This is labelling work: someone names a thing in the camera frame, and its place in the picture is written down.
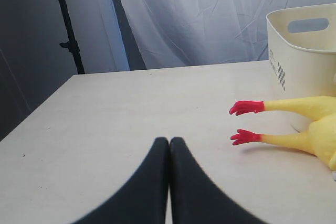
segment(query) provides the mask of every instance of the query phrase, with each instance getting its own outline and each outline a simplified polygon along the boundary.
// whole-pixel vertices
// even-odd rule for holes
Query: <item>chicken claw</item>
[[[235,140],[232,145],[246,144],[252,142],[261,142],[261,134],[239,129],[238,134],[233,135],[231,140]]]
[[[230,115],[234,113],[242,115],[249,112],[258,113],[262,111],[265,111],[264,102],[240,101],[234,104],[229,113]]]

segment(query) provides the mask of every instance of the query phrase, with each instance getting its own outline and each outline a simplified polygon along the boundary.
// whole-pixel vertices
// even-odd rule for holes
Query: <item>white curtain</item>
[[[336,0],[121,0],[147,68],[268,58],[266,15]]]

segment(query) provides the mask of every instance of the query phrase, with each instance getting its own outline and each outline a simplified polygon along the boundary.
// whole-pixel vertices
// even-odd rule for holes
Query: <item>table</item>
[[[283,112],[229,115],[238,100],[274,99],[268,62],[71,77],[0,142],[0,223],[70,223],[133,174],[157,136],[181,136],[228,196],[269,223],[333,223],[336,183],[317,158],[238,128],[295,132]],[[167,223],[171,223],[170,210]]]

